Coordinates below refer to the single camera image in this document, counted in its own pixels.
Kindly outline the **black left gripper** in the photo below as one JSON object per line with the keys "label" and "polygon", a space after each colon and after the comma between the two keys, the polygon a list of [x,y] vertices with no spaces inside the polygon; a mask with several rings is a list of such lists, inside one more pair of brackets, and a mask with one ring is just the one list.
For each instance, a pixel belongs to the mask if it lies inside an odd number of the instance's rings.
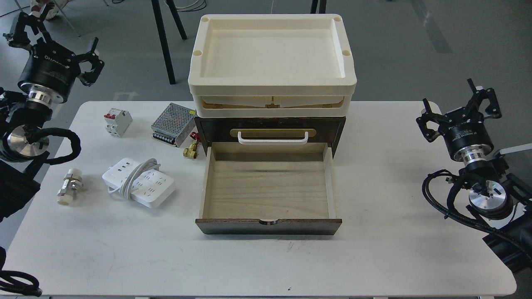
{"label": "black left gripper", "polygon": [[[46,87],[55,92],[55,103],[65,103],[75,79],[78,78],[84,86],[92,86],[100,76],[105,63],[96,53],[99,39],[95,37],[89,43],[86,53],[76,55],[76,63],[91,63],[91,70],[81,73],[79,65],[74,64],[74,53],[58,43],[53,43],[44,25],[47,14],[48,12],[43,12],[38,16],[36,12],[30,15],[20,12],[13,20],[10,32],[3,36],[8,46],[30,51],[19,78],[19,89],[29,93],[31,87]],[[40,44],[30,44],[28,33],[25,31],[28,26],[34,35],[42,34],[43,41]]]}

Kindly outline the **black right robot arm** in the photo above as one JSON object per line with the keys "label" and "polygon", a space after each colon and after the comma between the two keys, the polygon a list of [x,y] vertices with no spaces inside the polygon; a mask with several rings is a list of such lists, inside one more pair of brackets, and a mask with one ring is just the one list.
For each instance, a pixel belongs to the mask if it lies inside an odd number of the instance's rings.
{"label": "black right robot arm", "polygon": [[515,274],[531,267],[531,185],[508,172],[504,157],[528,151],[523,144],[497,151],[484,126],[502,112],[494,89],[467,80],[472,97],[464,107],[434,113],[427,99],[416,123],[428,142],[442,136],[450,158],[463,162],[458,175],[441,169],[422,182],[426,201],[462,225],[486,233],[484,242]]}

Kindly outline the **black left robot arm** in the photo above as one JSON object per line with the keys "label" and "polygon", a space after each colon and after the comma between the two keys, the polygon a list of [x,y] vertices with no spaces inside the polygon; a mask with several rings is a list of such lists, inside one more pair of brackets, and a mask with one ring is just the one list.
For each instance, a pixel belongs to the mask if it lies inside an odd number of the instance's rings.
{"label": "black left robot arm", "polygon": [[44,21],[52,4],[42,13],[21,12],[5,34],[8,45],[29,52],[19,79],[20,92],[1,90],[0,217],[21,210],[40,190],[35,175],[44,164],[74,160],[81,153],[76,133],[44,127],[52,117],[52,104],[65,103],[76,79],[91,86],[104,62],[96,53],[98,38],[84,54],[75,54],[52,40]]}

